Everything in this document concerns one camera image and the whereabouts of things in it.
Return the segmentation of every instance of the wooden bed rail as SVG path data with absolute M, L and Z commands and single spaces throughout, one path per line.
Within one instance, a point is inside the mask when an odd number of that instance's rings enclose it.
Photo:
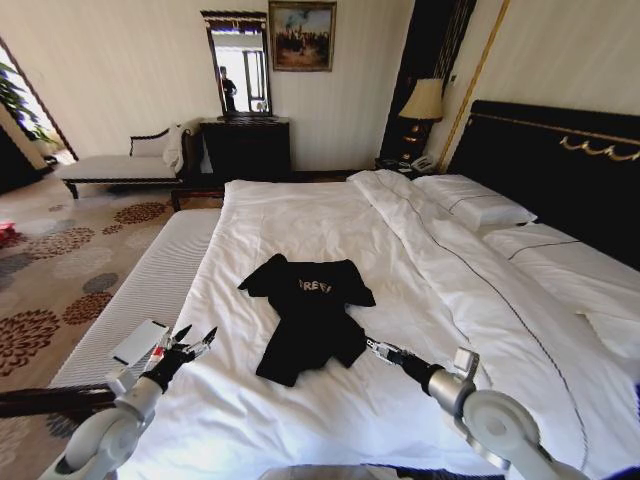
M 112 407 L 114 399 L 106 384 L 2 392 L 0 418 L 59 413 L 79 422 L 93 412 Z

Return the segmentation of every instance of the floral rug pattern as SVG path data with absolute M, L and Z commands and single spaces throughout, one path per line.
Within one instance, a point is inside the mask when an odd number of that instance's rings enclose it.
M 53 176 L 0 195 L 0 391 L 47 387 L 173 211 L 168 188 L 82 185 Z M 57 415 L 0 419 L 0 478 L 38 478 L 75 425 Z

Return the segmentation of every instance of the black headboard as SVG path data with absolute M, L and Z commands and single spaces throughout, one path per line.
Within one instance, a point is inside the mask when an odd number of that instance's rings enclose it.
M 476 100 L 447 173 L 640 270 L 640 117 Z

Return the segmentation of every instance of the white pillow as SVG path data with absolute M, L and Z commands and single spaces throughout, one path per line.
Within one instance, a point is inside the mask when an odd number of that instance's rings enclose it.
M 169 130 L 166 129 L 160 134 L 151 135 L 149 137 L 131 137 L 131 150 L 129 155 L 132 157 L 160 157 L 167 146 L 169 140 Z
M 185 130 L 189 130 L 191 135 L 198 133 L 200 131 L 201 120 L 201 118 L 195 118 L 181 125 L 171 125 L 171 127 L 169 127 L 169 140 L 162 153 L 162 160 L 176 173 L 182 170 L 182 166 L 184 165 L 184 158 L 182 157 L 182 134 Z
M 514 226 L 537 217 L 516 202 L 462 175 L 432 175 L 413 181 L 471 231 L 487 226 Z
M 171 125 L 169 127 L 169 141 L 162 152 L 162 160 L 164 163 L 178 173 L 183 165 L 182 160 L 182 132 L 183 127 L 180 125 Z
M 640 272 L 547 225 L 484 237 L 573 312 L 615 354 L 640 360 Z

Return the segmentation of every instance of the red object on floor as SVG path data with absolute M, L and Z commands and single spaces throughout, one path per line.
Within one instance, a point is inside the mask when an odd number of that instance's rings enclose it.
M 15 223 L 13 222 L 0 223 L 0 244 L 16 235 L 16 231 L 13 229 L 14 226 Z

